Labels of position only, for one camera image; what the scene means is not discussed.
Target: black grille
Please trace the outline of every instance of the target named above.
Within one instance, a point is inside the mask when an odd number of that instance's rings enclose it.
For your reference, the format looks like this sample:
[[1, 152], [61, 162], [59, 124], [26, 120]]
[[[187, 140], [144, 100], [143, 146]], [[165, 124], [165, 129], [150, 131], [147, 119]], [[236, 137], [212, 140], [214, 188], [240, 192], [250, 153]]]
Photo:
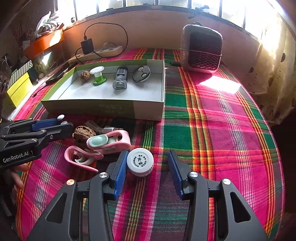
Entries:
[[222, 49], [222, 39], [209, 34], [193, 32], [190, 35], [188, 64], [193, 68], [216, 70]]

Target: green and white spool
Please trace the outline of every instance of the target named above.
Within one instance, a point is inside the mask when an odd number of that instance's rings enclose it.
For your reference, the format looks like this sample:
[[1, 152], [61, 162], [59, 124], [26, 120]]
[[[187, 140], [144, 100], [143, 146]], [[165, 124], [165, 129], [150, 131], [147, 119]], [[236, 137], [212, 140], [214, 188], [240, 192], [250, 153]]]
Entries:
[[104, 70], [104, 66], [98, 66], [90, 70], [90, 74], [94, 75], [94, 85], [100, 85], [106, 81], [106, 77], [102, 75], [102, 71]]

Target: cardboard box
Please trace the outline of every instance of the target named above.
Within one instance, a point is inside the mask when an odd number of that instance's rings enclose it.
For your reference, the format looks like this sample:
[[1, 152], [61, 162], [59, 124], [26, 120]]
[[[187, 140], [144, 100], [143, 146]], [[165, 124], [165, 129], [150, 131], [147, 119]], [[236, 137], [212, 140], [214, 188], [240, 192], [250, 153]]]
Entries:
[[[132, 79], [139, 66], [147, 65], [150, 77], [141, 83]], [[94, 76], [82, 83], [80, 75], [85, 70], [104, 66], [107, 78], [101, 85], [93, 85]], [[118, 67], [128, 68], [128, 87], [113, 89]], [[117, 60], [77, 66], [69, 71], [42, 99], [48, 112], [62, 114], [92, 114], [160, 121], [165, 101], [165, 69], [162, 60]]]
[[32, 67], [32, 61], [29, 61], [11, 76], [6, 98], [3, 100], [6, 107], [16, 108], [33, 87], [27, 72]]

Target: black phone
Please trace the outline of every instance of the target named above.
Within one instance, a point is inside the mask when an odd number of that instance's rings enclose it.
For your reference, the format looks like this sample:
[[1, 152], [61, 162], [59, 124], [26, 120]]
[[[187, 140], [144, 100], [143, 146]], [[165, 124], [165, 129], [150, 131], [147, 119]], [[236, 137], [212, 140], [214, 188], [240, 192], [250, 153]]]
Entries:
[[61, 79], [63, 77], [63, 75], [69, 70], [71, 69], [72, 67], [74, 67], [76, 65], [75, 64], [72, 64], [70, 66], [70, 64], [67, 62], [63, 65], [63, 67], [58, 70], [49, 80], [47, 80], [45, 82], [45, 85], [51, 85], [51, 84], [54, 84], [55, 82], [57, 82], [59, 79]]

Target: pink plastic clip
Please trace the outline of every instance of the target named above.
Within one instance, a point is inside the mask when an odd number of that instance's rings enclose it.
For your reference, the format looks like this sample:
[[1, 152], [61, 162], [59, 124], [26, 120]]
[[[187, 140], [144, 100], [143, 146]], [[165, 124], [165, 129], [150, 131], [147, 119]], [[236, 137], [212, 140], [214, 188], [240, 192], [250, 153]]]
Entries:
[[[74, 156], [78, 156], [80, 159], [86, 159], [85, 162], [77, 162], [77, 160], [74, 159]], [[86, 152], [82, 149], [80, 149], [77, 146], [70, 146], [65, 151], [64, 157], [66, 161], [71, 163], [72, 165], [78, 166], [80, 168], [86, 169], [91, 172], [99, 172], [97, 169], [93, 167], [89, 167], [88, 165], [91, 164], [95, 160], [101, 160], [104, 158], [104, 156], [101, 153], [91, 153]]]
[[119, 141], [100, 146], [100, 149], [96, 149], [94, 147], [91, 147], [89, 145], [89, 139], [88, 139], [86, 141], [87, 147], [91, 150], [98, 151], [98, 152], [102, 153], [103, 155], [117, 153], [117, 152], [121, 152], [123, 150], [129, 150], [131, 148], [131, 140], [129, 138], [127, 131], [116, 130], [116, 131], [106, 133], [106, 136], [108, 136], [108, 138], [115, 137], [116, 139], [118, 139], [118, 136], [121, 136], [122, 138]]

